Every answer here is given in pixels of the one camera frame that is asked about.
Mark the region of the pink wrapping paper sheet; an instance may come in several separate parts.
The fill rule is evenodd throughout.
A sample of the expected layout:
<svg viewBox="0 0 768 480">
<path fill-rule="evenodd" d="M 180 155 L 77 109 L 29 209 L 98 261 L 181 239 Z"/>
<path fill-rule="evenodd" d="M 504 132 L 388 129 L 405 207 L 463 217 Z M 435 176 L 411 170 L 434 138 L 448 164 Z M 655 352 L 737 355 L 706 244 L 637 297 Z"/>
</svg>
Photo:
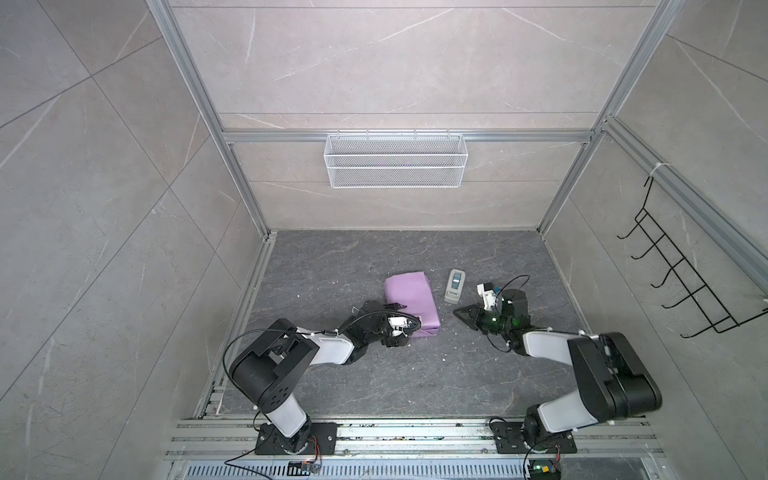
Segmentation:
<svg viewBox="0 0 768 480">
<path fill-rule="evenodd" d="M 423 271 L 403 273 L 384 281 L 384 294 L 388 303 L 404 305 L 403 312 L 421 319 L 421 328 L 414 338 L 436 337 L 441 328 L 440 316 L 431 285 Z"/>
</svg>

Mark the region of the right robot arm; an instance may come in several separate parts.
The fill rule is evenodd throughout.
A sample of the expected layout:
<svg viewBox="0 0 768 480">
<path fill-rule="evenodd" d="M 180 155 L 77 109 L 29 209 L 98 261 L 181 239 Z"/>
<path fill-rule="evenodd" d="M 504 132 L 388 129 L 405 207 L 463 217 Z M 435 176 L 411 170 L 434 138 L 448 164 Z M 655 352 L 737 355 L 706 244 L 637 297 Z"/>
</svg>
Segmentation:
<svg viewBox="0 0 768 480">
<path fill-rule="evenodd" d="M 501 337 L 504 353 L 551 360 L 573 370 L 576 389 L 526 411 L 516 438 L 527 450 L 563 447 L 572 431 L 661 408 L 662 393 L 625 335 L 561 332 L 531 323 L 519 289 L 481 290 L 483 300 L 453 311 L 487 338 Z"/>
</svg>

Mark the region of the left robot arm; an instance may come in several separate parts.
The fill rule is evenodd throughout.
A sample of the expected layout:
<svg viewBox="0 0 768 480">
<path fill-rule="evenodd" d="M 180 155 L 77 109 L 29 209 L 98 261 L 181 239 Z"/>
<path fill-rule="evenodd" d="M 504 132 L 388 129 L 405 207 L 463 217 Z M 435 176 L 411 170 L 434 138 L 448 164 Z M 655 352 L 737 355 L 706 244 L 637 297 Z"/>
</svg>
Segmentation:
<svg viewBox="0 0 768 480">
<path fill-rule="evenodd" d="M 228 381 L 269 421 L 281 448 L 299 453 L 310 441 L 312 421 L 294 390 L 313 365 L 350 365 L 368 346 L 406 346 L 422 327 L 422 319 L 399 303 L 369 300 L 339 327 L 313 331 L 279 318 L 233 360 L 222 356 Z"/>
</svg>

